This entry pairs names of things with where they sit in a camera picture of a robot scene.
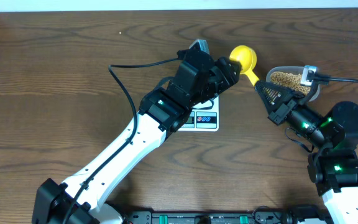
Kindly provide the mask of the yellow measuring scoop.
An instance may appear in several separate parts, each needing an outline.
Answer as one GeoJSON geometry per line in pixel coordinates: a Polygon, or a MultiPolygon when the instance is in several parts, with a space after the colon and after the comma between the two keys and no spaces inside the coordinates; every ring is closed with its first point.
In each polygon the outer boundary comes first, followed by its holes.
{"type": "Polygon", "coordinates": [[[229,58],[241,64],[240,74],[245,75],[251,84],[255,86],[259,81],[259,77],[253,71],[257,63],[256,52],[246,45],[239,45],[232,50],[229,58]]]}

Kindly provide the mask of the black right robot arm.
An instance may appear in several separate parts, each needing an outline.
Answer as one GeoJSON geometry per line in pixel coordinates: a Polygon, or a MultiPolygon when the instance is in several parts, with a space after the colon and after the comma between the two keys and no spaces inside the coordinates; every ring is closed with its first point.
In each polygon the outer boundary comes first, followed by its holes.
{"type": "Polygon", "coordinates": [[[311,143],[308,175],[333,223],[358,223],[358,104],[336,103],[326,115],[308,106],[318,89],[300,91],[259,80],[254,85],[268,118],[311,143]]]}

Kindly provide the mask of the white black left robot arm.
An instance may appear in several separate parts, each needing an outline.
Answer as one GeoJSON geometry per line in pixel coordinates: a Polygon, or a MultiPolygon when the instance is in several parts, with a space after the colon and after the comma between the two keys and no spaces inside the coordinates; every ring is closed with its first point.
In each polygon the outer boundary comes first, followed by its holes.
{"type": "Polygon", "coordinates": [[[178,51],[176,74],[146,94],[125,130],[95,159],[61,184],[47,179],[37,190],[32,223],[122,223],[106,203],[120,181],[178,131],[199,103],[211,101],[239,81],[233,58],[213,60],[197,49],[178,51]]]}

